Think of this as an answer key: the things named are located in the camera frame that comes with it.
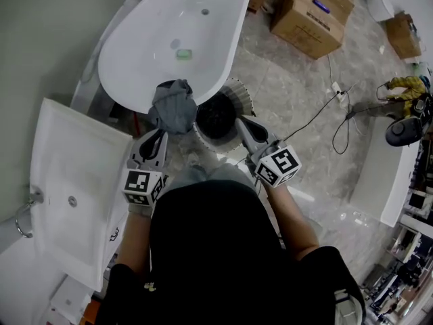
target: bathtub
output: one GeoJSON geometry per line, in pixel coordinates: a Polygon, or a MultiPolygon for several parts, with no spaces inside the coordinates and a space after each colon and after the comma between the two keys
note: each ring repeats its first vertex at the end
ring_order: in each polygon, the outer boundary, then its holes
{"type": "Polygon", "coordinates": [[[249,0],[143,0],[106,41],[99,77],[120,105],[147,113],[156,87],[187,79],[197,105],[229,76],[249,0]],[[192,59],[178,60],[179,49],[192,59]]]}

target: power strip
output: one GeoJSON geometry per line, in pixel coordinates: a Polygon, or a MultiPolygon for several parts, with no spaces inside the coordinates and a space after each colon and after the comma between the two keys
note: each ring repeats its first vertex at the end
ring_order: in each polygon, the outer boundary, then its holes
{"type": "Polygon", "coordinates": [[[332,83],[331,88],[334,91],[334,93],[337,95],[338,101],[343,102],[344,99],[346,98],[346,95],[342,93],[338,83],[337,82],[332,83]]]}

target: gray towel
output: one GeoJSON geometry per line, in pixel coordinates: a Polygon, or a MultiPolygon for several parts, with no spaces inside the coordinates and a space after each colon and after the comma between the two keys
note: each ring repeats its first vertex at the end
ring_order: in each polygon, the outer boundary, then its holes
{"type": "Polygon", "coordinates": [[[156,88],[150,121],[159,129],[182,134],[192,129],[197,117],[197,105],[187,80],[177,79],[156,88]]]}

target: sink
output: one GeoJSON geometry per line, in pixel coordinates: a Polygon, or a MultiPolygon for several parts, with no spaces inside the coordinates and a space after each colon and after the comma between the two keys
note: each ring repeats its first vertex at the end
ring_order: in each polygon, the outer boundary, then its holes
{"type": "Polygon", "coordinates": [[[42,103],[30,186],[44,202],[31,209],[33,236],[40,254],[94,290],[122,238],[128,204],[119,179],[132,143],[57,102],[42,103]]]}
{"type": "Polygon", "coordinates": [[[99,77],[111,98],[148,113],[156,87],[187,79],[196,104],[229,76],[249,0],[143,0],[110,35],[99,77]],[[178,60],[179,50],[192,51],[178,60]]]}

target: green soap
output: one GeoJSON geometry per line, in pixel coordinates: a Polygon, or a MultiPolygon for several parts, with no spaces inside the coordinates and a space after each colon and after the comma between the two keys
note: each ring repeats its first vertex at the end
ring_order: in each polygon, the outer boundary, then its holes
{"type": "Polygon", "coordinates": [[[190,50],[190,49],[179,49],[176,52],[176,58],[178,60],[191,60],[192,59],[192,50],[190,50]]]}

